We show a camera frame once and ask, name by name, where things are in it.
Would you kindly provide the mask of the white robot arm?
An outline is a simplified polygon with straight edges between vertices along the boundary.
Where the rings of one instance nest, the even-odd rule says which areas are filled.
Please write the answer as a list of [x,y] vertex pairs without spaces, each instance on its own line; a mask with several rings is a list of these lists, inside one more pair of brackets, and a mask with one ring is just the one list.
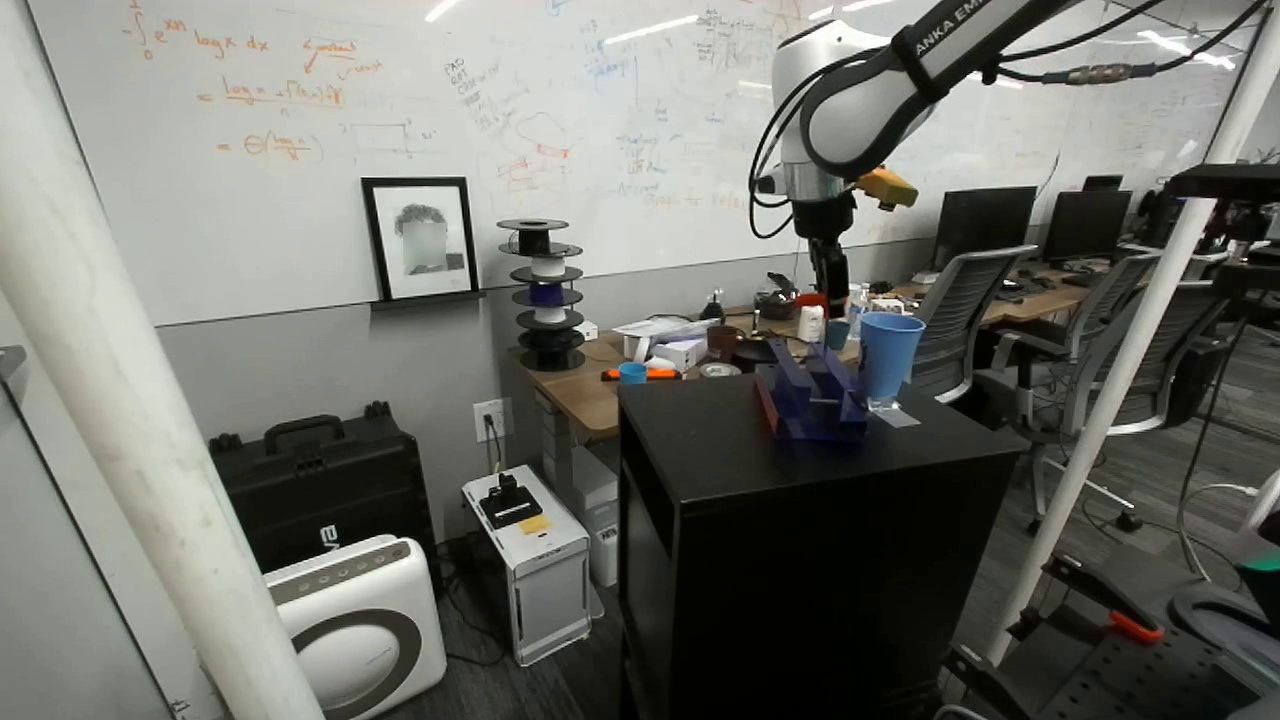
[[785,208],[809,244],[832,316],[848,304],[851,192],[965,79],[1006,74],[1015,41],[1076,0],[934,0],[883,45],[860,45],[839,17],[790,31],[773,50],[773,116],[742,183],[746,211]]

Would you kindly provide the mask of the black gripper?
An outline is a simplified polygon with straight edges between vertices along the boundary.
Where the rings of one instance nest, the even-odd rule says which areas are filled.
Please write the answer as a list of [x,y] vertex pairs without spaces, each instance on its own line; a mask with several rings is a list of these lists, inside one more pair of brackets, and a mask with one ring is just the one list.
[[795,231],[809,239],[817,290],[822,295],[832,316],[839,316],[848,304],[848,257],[839,248],[839,236],[851,228],[851,208],[851,196],[790,203]]

